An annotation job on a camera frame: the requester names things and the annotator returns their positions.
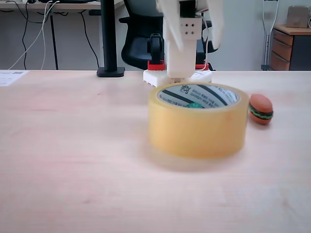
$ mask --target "toy burger bun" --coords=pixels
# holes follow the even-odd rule
[[[250,117],[258,124],[269,124],[273,117],[271,101],[263,95],[253,94],[249,101]]]

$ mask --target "clear packing tape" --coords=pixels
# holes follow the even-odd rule
[[[244,145],[248,104],[246,93],[225,85],[160,86],[149,96],[150,142],[188,158],[232,155]]]

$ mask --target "electrical wire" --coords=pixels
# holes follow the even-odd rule
[[[53,12],[54,14],[58,14],[58,15],[61,15],[61,16],[67,16],[69,14],[69,12]]]
[[[207,37],[206,37],[206,40],[204,40],[204,38],[203,38],[203,33],[202,33],[201,39],[202,39],[202,41],[204,41],[204,44],[207,45],[208,35],[207,35]]]
[[[27,20],[26,20],[26,24],[25,24],[24,34],[23,34],[23,37],[22,37],[22,40],[21,40],[21,41],[23,42],[23,46],[24,46],[25,52],[26,52],[27,49],[26,49],[26,45],[25,45],[25,42],[24,42],[24,38],[25,38],[26,30],[27,30],[28,17],[29,17],[29,15],[28,15],[28,9],[27,9],[27,4],[28,4],[28,2],[26,2],[26,5],[25,5]],[[25,57],[24,57],[24,68],[25,68],[25,70],[27,70],[27,68],[26,68],[26,57],[27,57],[27,53],[25,53]]]
[[[54,7],[55,4],[59,3],[59,1],[56,1],[48,10],[47,12],[47,15],[49,15],[49,12],[51,11],[51,9]],[[32,47],[32,45],[34,45],[34,43],[37,41],[37,39],[39,38],[41,32],[42,32],[42,29],[43,29],[43,26],[44,26],[44,21],[45,21],[45,18],[43,19],[43,22],[42,22],[42,27],[41,27],[41,30],[39,31],[36,39],[34,40],[34,42],[29,46],[29,48],[18,58],[18,60],[9,68],[9,69],[12,69],[13,66],[16,65],[16,63],[24,56],[24,54]]]
[[[67,16],[69,14],[69,12],[65,13],[65,12],[54,12],[54,14],[58,14],[61,16]]]
[[[27,19],[26,16],[24,15],[24,13],[22,12],[22,10],[20,9],[19,5],[16,3],[16,1],[13,1],[13,0],[6,0],[5,2],[14,2],[15,5],[17,6],[19,12],[21,13],[21,15],[22,15],[22,16],[24,17],[24,19],[27,20],[29,23],[40,23],[40,24],[42,23],[42,22],[34,22],[34,21],[31,21],[31,20]]]
[[[97,62],[97,67],[99,68],[99,63],[98,63],[97,55],[96,55],[96,53],[95,53],[93,47],[91,46],[91,43],[90,43],[90,41],[89,41],[89,39],[88,39],[88,36],[87,36],[87,33],[86,33],[86,21],[84,20],[84,16],[83,16],[83,12],[84,12],[84,11],[86,11],[86,10],[83,10],[83,11],[79,12],[79,14],[81,15],[82,20],[83,20],[84,33],[85,33],[85,35],[86,35],[86,39],[87,39],[87,41],[88,41],[88,45],[90,46],[91,50],[93,51],[93,54],[95,55],[96,62]]]
[[[46,17],[46,11],[47,11],[47,6],[49,3],[51,3],[53,1],[48,1],[47,4],[45,5],[45,8],[44,8],[44,18]],[[42,22],[42,36],[43,36],[43,44],[44,44],[44,57],[43,57],[43,62],[42,62],[42,66],[41,66],[41,70],[43,69],[43,66],[44,66],[44,62],[45,62],[45,54],[46,54],[46,46],[45,46],[45,37],[44,37],[44,20]]]

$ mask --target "drawer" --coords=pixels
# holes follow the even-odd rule
[[[287,35],[283,32],[274,29],[274,38],[285,43],[286,45],[293,45],[294,37],[292,35]]]
[[[271,53],[270,66],[274,70],[290,70],[290,62],[286,61],[275,52]]]
[[[273,39],[272,51],[280,55],[282,58],[284,58],[287,61],[291,60],[292,47],[289,45],[286,45],[276,39]]]

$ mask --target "desk leg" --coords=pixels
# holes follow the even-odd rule
[[[50,20],[51,20],[51,31],[52,31],[53,48],[54,48],[55,67],[56,67],[56,70],[58,70],[58,61],[57,61],[57,51],[56,51],[56,42],[55,42],[53,16],[50,16]]]
[[[98,77],[123,77],[124,67],[117,65],[115,4],[113,0],[101,0],[104,67],[97,70]]]

